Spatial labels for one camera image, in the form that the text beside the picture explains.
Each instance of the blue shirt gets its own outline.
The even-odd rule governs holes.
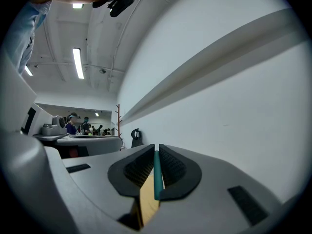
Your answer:
[[[71,124],[70,122],[67,123],[66,129],[70,135],[75,135],[77,132],[76,127],[73,124]]]
[[[0,58],[11,61],[19,74],[22,74],[33,51],[35,29],[43,23],[51,4],[52,1],[43,4],[26,3],[3,40]]]

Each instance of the black object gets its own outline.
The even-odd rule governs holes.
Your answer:
[[[86,146],[78,146],[77,147],[78,151],[78,157],[87,157],[89,156],[89,152]]]
[[[93,8],[99,8],[107,2],[111,2],[107,7],[111,9],[111,17],[117,17],[121,12],[133,4],[135,0],[100,0],[92,4]]]
[[[136,231],[140,230],[140,224],[141,224],[140,218],[138,218],[137,215],[134,213],[128,213],[128,214],[123,215],[120,219],[118,219],[118,222]]]
[[[175,200],[186,197],[201,180],[201,168],[193,160],[159,145],[159,158],[165,190],[159,200]]]
[[[64,120],[64,118],[60,118],[60,119],[59,119],[59,125],[60,125],[61,127],[65,127],[65,120]]]
[[[88,168],[91,168],[91,166],[89,166],[88,164],[82,164],[78,166],[66,167],[66,170],[68,171],[68,173],[71,174],[71,173],[79,172]]]
[[[259,203],[253,199],[243,187],[232,187],[228,189],[228,192],[231,194],[244,216],[248,219],[251,226],[256,225],[268,216]]]
[[[131,137],[133,139],[131,148],[143,145],[143,143],[142,143],[142,134],[141,134],[141,131],[138,130],[138,128],[134,129],[131,132]]]
[[[153,169],[154,152],[155,145],[149,145],[108,169],[108,179],[120,195],[139,197],[140,188]]]
[[[72,112],[72,113],[70,114],[70,116],[75,116],[76,118],[80,119],[80,116],[79,116],[78,114],[76,114],[75,112]]]
[[[36,114],[36,110],[33,109],[33,108],[30,108],[29,111],[28,111],[28,119],[27,119],[25,128],[21,128],[20,129],[24,134],[28,134],[29,133],[29,129],[30,129],[31,123],[33,122],[35,114]]]

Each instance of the white wall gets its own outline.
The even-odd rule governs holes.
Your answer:
[[[178,0],[142,40],[128,67],[117,99],[122,114],[205,47],[287,7],[282,0]]]
[[[28,79],[28,84],[37,94],[35,103],[105,111],[115,110],[116,107],[115,94],[93,90],[84,80],[72,84],[72,81],[41,78],[33,82]]]
[[[199,51],[287,7],[282,0],[177,1],[129,65],[117,98],[122,114]],[[311,166],[311,49],[296,31],[270,34],[272,40],[260,44],[258,39],[259,47],[213,72],[200,71],[185,86],[181,81],[178,89],[134,113],[121,127],[126,147],[131,131],[140,128],[144,144],[164,143],[226,160],[282,202],[298,193]]]

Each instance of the ceiling pipe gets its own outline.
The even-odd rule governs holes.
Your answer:
[[[108,80],[109,80],[108,81],[108,92],[110,91],[110,88],[111,88],[112,72],[115,70],[114,69],[115,57],[116,57],[118,48],[120,46],[121,39],[122,39],[123,34],[124,34],[124,32],[125,32],[125,30],[126,30],[126,28],[128,26],[128,22],[130,21],[130,18],[132,16],[132,14],[134,13],[134,11],[136,10],[137,6],[140,4],[141,1],[142,0],[139,0],[137,2],[137,4],[135,5],[135,7],[133,8],[133,11],[131,12],[130,16],[128,17],[128,20],[126,21],[125,26],[123,27],[123,30],[122,30],[122,32],[120,34],[120,37],[119,37],[119,40],[118,40],[118,44],[117,44],[117,47],[116,47],[116,50],[115,50],[115,53],[114,53],[114,56],[113,56],[113,62],[112,62],[112,66],[110,68],[110,74],[109,74],[109,77],[108,77]]]
[[[53,48],[51,46],[49,28],[48,28],[48,25],[46,22],[43,22],[43,29],[44,29],[44,35],[45,35],[45,39],[47,41],[48,49],[50,51],[50,55],[52,57],[52,60],[55,61],[56,59],[55,59],[55,55],[53,52]],[[62,81],[66,82],[64,75],[63,75],[62,71],[60,70],[59,66],[57,66],[57,71],[58,71],[58,74],[59,74],[60,78],[62,79]]]
[[[74,63],[71,62],[53,62],[53,61],[49,61],[49,62],[29,62],[27,63],[27,65],[72,65],[74,66]],[[94,68],[98,68],[98,69],[105,69],[107,71],[110,71],[110,68],[106,68],[106,67],[101,67],[101,66],[95,66],[95,65],[89,65],[89,64],[82,64],[83,67],[94,67]],[[113,72],[117,72],[117,73],[121,73],[124,74],[125,72],[119,69],[114,69],[112,70]]]

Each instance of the ceiling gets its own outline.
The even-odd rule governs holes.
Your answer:
[[[117,18],[110,17],[106,6],[93,9],[91,4],[85,4],[82,9],[73,9],[71,4],[54,1],[44,24],[35,32],[34,49],[27,64],[34,76],[24,72],[24,79],[30,86],[38,79],[75,86],[78,76],[72,50],[80,48],[84,82],[90,89],[118,93],[140,41],[174,0],[141,0],[138,4],[139,1]]]
[[[61,106],[54,106],[54,105],[46,105],[37,103],[37,105],[47,111],[48,113],[55,115],[55,114],[62,114],[61,116],[67,116],[72,112],[77,113],[81,118],[89,117],[89,118],[97,118],[95,112],[99,114],[98,119],[101,118],[111,118],[112,112],[111,111],[100,111],[100,110],[93,110],[93,109],[83,109],[83,108],[73,108],[73,107],[61,107]]]

